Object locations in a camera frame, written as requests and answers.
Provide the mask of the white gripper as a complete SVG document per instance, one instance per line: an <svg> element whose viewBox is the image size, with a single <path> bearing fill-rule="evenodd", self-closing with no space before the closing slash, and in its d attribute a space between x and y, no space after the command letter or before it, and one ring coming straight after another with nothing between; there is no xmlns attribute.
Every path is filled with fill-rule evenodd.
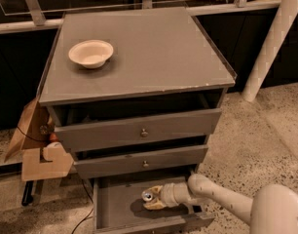
<svg viewBox="0 0 298 234"><path fill-rule="evenodd" d="M148 189L148 193L151 197L160 194L161 199L155 199L151 202L145 203L143 207L148 211L158 211L164 209L165 207L177 207L180 204L188 203L191 200L191 194L186 182L172 182L167 183L164 186L152 186Z"/></svg>

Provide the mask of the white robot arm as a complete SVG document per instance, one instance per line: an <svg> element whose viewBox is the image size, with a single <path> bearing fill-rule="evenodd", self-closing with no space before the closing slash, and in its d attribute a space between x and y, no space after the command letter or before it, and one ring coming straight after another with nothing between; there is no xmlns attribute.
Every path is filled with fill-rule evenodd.
<svg viewBox="0 0 298 234"><path fill-rule="evenodd" d="M144 208L161 210L180 204L197 206L210 199L249 226L249 234L298 234L298 194L269 184L253 198L222 187L206 176L192 174L186 182L155 185L141 194Z"/></svg>

